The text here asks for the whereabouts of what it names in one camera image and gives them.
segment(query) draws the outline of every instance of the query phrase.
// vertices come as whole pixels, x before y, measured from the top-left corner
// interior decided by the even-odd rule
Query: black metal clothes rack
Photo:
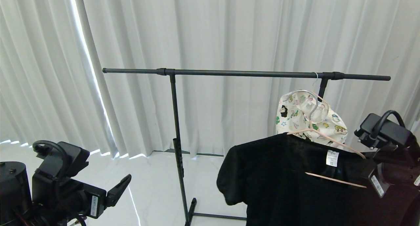
[[[141,74],[158,74],[162,76],[169,76],[171,81],[172,90],[172,104],[174,106],[174,117],[175,117],[175,132],[177,137],[173,139],[175,149],[175,159],[177,161],[178,178],[182,196],[183,211],[185,214],[185,226],[191,226],[192,217],[205,216],[205,217],[217,217],[227,219],[246,220],[245,217],[236,217],[229,215],[215,215],[215,214],[203,214],[196,213],[195,206],[197,205],[197,199],[193,198],[190,208],[187,207],[187,201],[185,196],[184,186],[184,169],[182,163],[181,153],[181,141],[179,132],[179,119],[178,119],[178,102],[177,102],[177,88],[175,85],[175,75],[201,75],[201,76],[237,76],[237,77],[269,77],[269,78],[321,78],[321,85],[318,95],[324,96],[325,88],[329,80],[339,79],[361,79],[361,80],[379,80],[389,81],[390,76],[378,76],[378,75],[359,75],[359,74],[344,74],[341,72],[254,72],[254,71],[223,71],[223,70],[183,70],[183,69],[102,69],[104,73],[141,73]]]

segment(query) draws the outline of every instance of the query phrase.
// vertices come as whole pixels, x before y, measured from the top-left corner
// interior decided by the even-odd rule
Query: camera mounted on robot arm
[[[71,178],[89,165],[89,151],[63,141],[32,146],[44,160],[32,177],[32,198],[26,166],[0,163],[0,226],[67,225],[74,218],[85,226],[84,218],[98,218],[115,206],[131,181],[129,174],[107,193]]]

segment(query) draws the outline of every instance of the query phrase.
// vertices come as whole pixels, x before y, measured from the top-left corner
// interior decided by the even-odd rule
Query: white sticker label
[[[332,150],[328,150],[327,153],[327,160],[326,160],[326,164],[328,166],[334,166],[337,167],[337,162],[339,160],[339,154],[338,152],[332,151]]]
[[[417,177],[416,181],[414,181],[414,185],[416,186],[420,185],[420,175]]]
[[[96,211],[98,209],[98,197],[92,196],[92,204],[90,205],[90,215],[96,217]]]
[[[384,190],[382,189],[381,184],[379,184],[379,181],[377,180],[376,176],[373,175],[372,178],[370,178],[370,179],[372,180],[372,183],[375,186],[376,191],[382,197],[384,195]]]

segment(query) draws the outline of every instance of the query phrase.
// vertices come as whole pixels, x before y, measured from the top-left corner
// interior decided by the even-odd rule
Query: tile floor
[[[27,166],[31,178],[42,160],[32,148],[20,144],[0,145],[0,161],[19,161]],[[128,173],[132,174],[129,189],[117,206],[108,208],[99,219],[87,220],[88,226],[181,226],[184,214],[174,154],[154,152],[148,158],[132,160],[92,154],[89,166],[75,179],[109,190]],[[246,205],[228,206],[216,187],[222,157],[183,156],[185,189],[188,207],[193,197],[198,203],[196,212],[246,217]],[[245,226],[245,221],[211,217],[193,218],[192,226]]]

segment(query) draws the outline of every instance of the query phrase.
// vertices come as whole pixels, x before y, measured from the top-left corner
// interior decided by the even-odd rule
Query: cartoon print garment
[[[305,91],[299,91],[293,94],[290,92],[283,95],[280,98],[277,110],[276,134],[309,128],[308,115],[315,108],[315,105],[315,98]],[[324,135],[331,137],[340,143],[345,142],[347,127],[340,116],[331,110],[327,104],[319,102],[311,119],[313,129],[320,131]],[[316,143],[343,149],[342,146],[315,132],[307,131],[294,135],[303,139],[309,139]]]

